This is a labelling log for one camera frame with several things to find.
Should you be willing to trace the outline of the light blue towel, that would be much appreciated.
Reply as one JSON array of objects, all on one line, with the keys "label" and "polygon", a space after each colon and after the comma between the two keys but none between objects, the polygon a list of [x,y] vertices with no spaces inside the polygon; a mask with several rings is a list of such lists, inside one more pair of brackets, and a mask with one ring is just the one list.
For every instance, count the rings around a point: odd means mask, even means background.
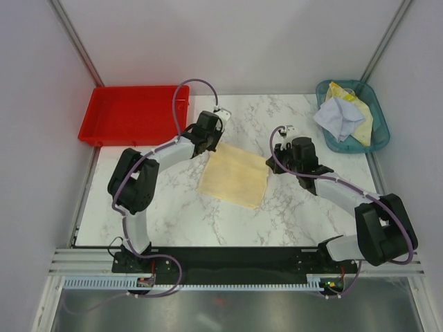
[{"label": "light blue towel", "polygon": [[365,121],[365,116],[351,102],[331,97],[321,104],[314,121],[330,132],[337,142],[342,142]]}]

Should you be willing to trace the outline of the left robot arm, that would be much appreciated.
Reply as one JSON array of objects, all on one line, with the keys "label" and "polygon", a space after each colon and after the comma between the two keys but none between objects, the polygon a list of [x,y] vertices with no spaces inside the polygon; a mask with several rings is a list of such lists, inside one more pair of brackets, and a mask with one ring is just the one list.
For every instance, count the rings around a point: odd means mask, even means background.
[{"label": "left robot arm", "polygon": [[202,111],[197,121],[171,141],[145,154],[132,148],[123,151],[107,186],[111,208],[123,218],[123,245],[130,254],[127,264],[137,273],[150,268],[147,252],[151,241],[147,232],[147,208],[154,198],[158,175],[206,151],[215,151],[230,120],[225,109]]}]

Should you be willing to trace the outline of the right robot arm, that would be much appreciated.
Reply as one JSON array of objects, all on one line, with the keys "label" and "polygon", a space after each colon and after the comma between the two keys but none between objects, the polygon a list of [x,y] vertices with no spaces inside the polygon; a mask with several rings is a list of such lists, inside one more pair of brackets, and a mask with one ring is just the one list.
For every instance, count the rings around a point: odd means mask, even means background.
[{"label": "right robot arm", "polygon": [[271,145],[266,164],[274,174],[292,174],[300,186],[346,211],[355,220],[356,233],[337,236],[319,244],[320,270],[332,273],[345,260],[365,260],[373,266],[386,262],[407,265],[418,240],[402,199],[396,194],[367,192],[343,180],[318,162],[311,138]]}]

